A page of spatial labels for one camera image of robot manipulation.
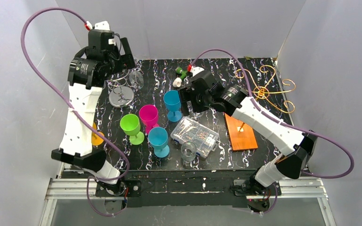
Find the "clear glass back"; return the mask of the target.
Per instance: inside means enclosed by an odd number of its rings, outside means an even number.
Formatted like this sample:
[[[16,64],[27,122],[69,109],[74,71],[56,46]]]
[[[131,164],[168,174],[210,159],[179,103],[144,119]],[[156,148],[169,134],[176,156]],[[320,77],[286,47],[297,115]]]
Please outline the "clear glass back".
[[[144,79],[142,73],[140,71],[137,71],[136,69],[132,69],[129,72],[129,82],[136,91],[142,89],[142,87],[144,86]]]

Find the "teal plastic wine glass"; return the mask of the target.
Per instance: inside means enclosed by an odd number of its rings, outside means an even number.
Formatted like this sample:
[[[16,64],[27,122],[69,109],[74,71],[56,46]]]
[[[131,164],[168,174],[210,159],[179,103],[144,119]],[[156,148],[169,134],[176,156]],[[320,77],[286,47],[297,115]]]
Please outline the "teal plastic wine glass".
[[[166,109],[169,111],[167,118],[171,122],[177,122],[182,118],[180,111],[181,101],[177,90],[170,90],[164,95],[164,103]]]

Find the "clear glass front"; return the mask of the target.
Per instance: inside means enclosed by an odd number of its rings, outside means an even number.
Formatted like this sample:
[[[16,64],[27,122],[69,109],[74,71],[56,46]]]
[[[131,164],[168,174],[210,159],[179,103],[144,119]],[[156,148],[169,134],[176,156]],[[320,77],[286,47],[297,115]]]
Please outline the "clear glass front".
[[[181,158],[184,165],[194,161],[197,155],[197,147],[192,142],[185,142],[181,146]]]

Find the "blue plastic wine glass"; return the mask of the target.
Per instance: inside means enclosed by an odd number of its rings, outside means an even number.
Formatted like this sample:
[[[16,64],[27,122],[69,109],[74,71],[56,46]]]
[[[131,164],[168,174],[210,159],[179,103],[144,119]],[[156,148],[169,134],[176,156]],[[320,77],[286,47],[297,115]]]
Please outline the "blue plastic wine glass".
[[[162,127],[152,128],[148,134],[148,141],[154,148],[154,154],[158,158],[165,158],[170,152],[168,146],[168,133]]]

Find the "green plastic wine glass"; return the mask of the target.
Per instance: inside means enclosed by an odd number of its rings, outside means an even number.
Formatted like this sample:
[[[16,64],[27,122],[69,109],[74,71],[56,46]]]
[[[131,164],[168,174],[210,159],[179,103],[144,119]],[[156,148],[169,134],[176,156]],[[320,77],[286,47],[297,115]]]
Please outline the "green plastic wine glass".
[[[132,145],[140,145],[144,141],[144,134],[141,132],[140,119],[135,114],[127,114],[120,120],[120,127]]]

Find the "orange plastic wine glass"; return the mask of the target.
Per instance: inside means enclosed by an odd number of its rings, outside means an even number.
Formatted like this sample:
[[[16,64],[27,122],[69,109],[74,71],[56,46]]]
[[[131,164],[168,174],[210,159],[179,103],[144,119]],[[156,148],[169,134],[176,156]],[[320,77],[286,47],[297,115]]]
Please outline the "orange plastic wine glass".
[[[102,132],[98,131],[96,123],[93,123],[92,127],[102,136],[105,136]],[[96,133],[91,134],[91,143],[93,146],[99,146],[104,142],[104,139],[102,139],[100,136],[98,136]]]

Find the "clear wine glass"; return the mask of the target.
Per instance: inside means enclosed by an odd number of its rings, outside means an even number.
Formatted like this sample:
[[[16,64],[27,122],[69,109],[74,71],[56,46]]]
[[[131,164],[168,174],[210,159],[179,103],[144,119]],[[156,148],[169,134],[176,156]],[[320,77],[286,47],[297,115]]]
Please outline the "clear wine glass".
[[[194,118],[199,118],[199,117],[203,116],[203,114],[204,114],[204,112],[199,112],[199,113],[193,112],[193,117]]]

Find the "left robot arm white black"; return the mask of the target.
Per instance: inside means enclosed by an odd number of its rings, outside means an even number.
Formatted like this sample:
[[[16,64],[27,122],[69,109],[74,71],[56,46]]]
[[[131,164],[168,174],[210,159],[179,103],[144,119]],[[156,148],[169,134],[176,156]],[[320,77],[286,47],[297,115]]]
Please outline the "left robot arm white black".
[[[126,38],[121,38],[125,54],[121,55],[115,43],[116,33],[92,29],[88,32],[88,46],[77,52],[70,62],[69,104],[66,127],[59,148],[52,150],[51,158],[78,166],[96,179],[115,185],[120,171],[107,161],[102,149],[94,148],[92,136],[96,106],[105,82],[110,76],[135,67]]]

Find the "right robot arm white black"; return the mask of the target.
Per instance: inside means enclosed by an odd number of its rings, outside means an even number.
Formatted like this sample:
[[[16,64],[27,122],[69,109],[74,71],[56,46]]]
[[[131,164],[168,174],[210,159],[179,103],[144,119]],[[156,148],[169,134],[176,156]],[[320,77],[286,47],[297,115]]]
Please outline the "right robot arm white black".
[[[183,115],[188,113],[187,102],[197,113],[213,108],[252,127],[280,151],[251,176],[251,185],[265,188],[285,178],[300,177],[316,143],[313,135],[288,128],[283,120],[260,107],[247,90],[234,84],[223,87],[208,71],[197,73],[178,93]]]

